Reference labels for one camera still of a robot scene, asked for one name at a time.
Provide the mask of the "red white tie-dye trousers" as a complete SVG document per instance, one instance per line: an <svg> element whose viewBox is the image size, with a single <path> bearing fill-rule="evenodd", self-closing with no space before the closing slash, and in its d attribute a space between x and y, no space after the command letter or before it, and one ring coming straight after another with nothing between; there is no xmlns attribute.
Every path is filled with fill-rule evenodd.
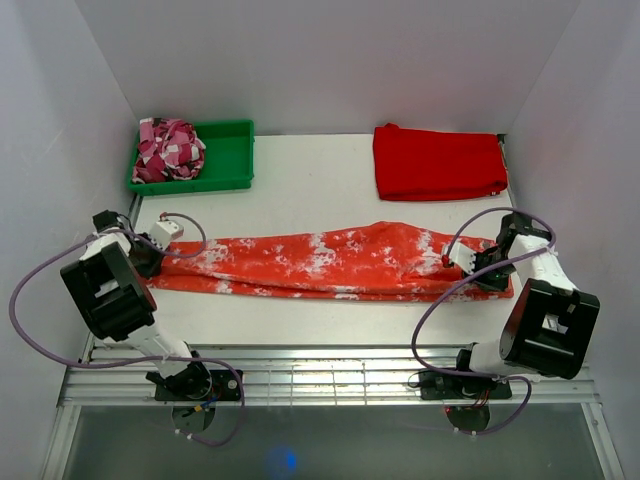
<svg viewBox="0 0 640 480"><path fill-rule="evenodd" d="M321 233L176 242L156 289L290 299L431 303L460 281L450 235L400 222Z"/></svg>

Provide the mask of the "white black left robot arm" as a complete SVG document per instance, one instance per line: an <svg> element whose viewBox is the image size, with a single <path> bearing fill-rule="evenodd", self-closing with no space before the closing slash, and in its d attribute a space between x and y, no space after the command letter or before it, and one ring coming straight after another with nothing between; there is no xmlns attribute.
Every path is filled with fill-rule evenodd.
<svg viewBox="0 0 640 480"><path fill-rule="evenodd" d="M156 302L146 282L160 274L171 243L182 225L166 217L149 232L131 238L122 215L105 210L93 216L96 238L80 258L60 270L88 329L100 340L126 344L155 369L146 378L180 399L211 395L212 376L187 342L167 333L156 322Z"/></svg>

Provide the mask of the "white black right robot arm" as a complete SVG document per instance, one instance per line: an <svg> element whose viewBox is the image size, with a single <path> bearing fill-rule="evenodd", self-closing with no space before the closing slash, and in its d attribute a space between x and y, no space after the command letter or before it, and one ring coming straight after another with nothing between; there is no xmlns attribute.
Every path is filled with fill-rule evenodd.
<svg viewBox="0 0 640 480"><path fill-rule="evenodd" d="M569 380L581 370L600 302L568 278L555 242L550 226L513 210L502 217L493 246L475 252L455 237L443 250L445 262L485 292L504 293L512 275L522 286L500 337L459 352L451 373L458 394L476 396L487 386L488 375Z"/></svg>

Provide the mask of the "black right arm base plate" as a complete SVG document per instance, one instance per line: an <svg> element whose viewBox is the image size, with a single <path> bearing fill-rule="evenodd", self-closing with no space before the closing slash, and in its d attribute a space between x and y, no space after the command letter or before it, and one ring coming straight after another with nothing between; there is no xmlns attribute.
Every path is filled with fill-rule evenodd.
<svg viewBox="0 0 640 480"><path fill-rule="evenodd" d="M507 400L512 398L508 383L488 378L445 375L431 370L418 372L422 400Z"/></svg>

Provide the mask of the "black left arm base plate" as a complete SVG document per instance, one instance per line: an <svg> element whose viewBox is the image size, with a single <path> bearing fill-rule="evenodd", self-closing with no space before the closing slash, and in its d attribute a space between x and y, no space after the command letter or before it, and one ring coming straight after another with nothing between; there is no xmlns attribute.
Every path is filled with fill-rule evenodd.
<svg viewBox="0 0 640 480"><path fill-rule="evenodd" d="M164 402L197 402L208 400L219 402L239 401L239 382L229 370L210 370L203 379L190 382L180 389L169 390L164 385L156 385L152 398Z"/></svg>

